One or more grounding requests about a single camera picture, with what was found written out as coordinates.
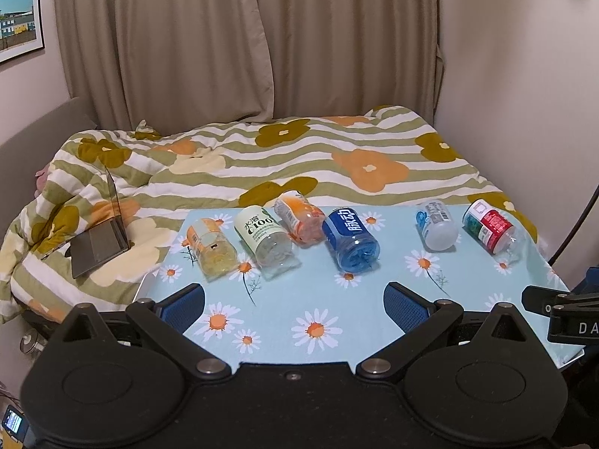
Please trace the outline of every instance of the laptop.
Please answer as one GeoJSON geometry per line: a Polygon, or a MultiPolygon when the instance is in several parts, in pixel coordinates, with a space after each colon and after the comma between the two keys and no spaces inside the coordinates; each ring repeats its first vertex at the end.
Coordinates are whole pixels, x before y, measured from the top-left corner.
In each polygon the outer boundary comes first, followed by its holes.
{"type": "Polygon", "coordinates": [[[127,251],[129,240],[121,216],[115,181],[106,169],[114,217],[93,226],[71,240],[71,273],[78,278],[127,251]]]}

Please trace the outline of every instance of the beige curtain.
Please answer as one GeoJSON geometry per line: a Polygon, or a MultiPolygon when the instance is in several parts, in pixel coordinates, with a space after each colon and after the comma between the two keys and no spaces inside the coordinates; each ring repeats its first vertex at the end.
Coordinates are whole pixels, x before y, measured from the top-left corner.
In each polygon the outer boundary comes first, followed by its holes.
{"type": "Polygon", "coordinates": [[[263,121],[273,75],[256,0],[55,0],[71,96],[106,129],[263,121]]]}
{"type": "Polygon", "coordinates": [[[437,0],[258,0],[274,116],[402,104],[432,123],[437,0]]]}

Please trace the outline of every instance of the floral bedding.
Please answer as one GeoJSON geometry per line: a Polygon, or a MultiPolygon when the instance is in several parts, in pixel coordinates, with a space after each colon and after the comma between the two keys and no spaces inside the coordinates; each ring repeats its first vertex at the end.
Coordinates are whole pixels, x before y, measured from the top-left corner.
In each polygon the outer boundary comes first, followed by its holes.
{"type": "Polygon", "coordinates": [[[322,206],[484,198],[510,211],[536,240],[508,197],[402,106],[364,116],[213,123],[169,137],[143,121],[134,132],[77,133],[56,153],[43,191],[13,221],[0,249],[0,322],[18,313],[16,299],[57,321],[79,302],[122,310],[143,276],[177,246],[189,211],[270,206],[287,190],[322,206]],[[112,216],[105,168],[132,247],[73,280],[68,242],[112,216]]]}

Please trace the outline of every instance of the blue bottle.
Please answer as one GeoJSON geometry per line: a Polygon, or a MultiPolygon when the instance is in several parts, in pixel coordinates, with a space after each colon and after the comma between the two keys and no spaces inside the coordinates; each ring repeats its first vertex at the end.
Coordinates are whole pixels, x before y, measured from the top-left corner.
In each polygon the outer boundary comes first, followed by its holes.
{"type": "Polygon", "coordinates": [[[350,274],[372,268],[380,245],[351,208],[334,210],[322,223],[322,231],[335,252],[339,267],[350,274]]]}

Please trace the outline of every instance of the clear plastic bottle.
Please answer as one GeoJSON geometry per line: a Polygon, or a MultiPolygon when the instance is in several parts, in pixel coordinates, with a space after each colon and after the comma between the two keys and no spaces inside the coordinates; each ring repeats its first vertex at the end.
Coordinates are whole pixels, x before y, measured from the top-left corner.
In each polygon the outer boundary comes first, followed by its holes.
{"type": "Polygon", "coordinates": [[[416,213],[416,226],[426,247],[433,251],[451,248],[459,235],[447,206],[439,199],[420,204],[416,213]]]}
{"type": "Polygon", "coordinates": [[[344,272],[359,274],[372,268],[378,260],[380,245],[353,209],[334,210],[322,223],[322,230],[344,272]]]}
{"type": "Polygon", "coordinates": [[[514,263],[522,254],[522,231],[505,219],[487,201],[474,201],[463,215],[463,227],[484,248],[506,263],[514,263]]]}
{"type": "Polygon", "coordinates": [[[294,242],[279,223],[261,206],[248,206],[234,220],[235,230],[254,253],[264,278],[299,266],[294,242]]]}
{"type": "Polygon", "coordinates": [[[208,281],[234,270],[237,250],[229,243],[215,220],[202,218],[187,230],[187,240],[208,281]]]}
{"type": "Polygon", "coordinates": [[[325,220],[325,213],[310,204],[298,191],[281,194],[274,203],[274,212],[298,242],[310,246],[324,240],[322,222],[325,220]]]}

